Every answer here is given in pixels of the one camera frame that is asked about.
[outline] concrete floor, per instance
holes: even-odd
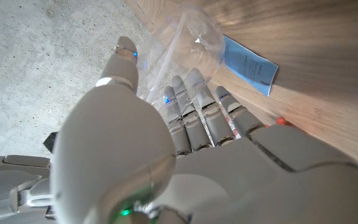
[[[0,156],[42,145],[94,86],[118,37],[147,29],[123,0],[0,0]]]

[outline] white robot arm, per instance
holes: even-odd
[[[358,223],[356,161],[293,127],[266,128],[222,86],[217,103],[200,85],[200,114],[184,109],[180,77],[165,89],[167,127],[135,95],[136,55],[121,37],[59,131],[50,176],[48,161],[0,157],[0,223]],[[197,69],[190,78],[203,82]],[[31,209],[38,219],[18,218]]]

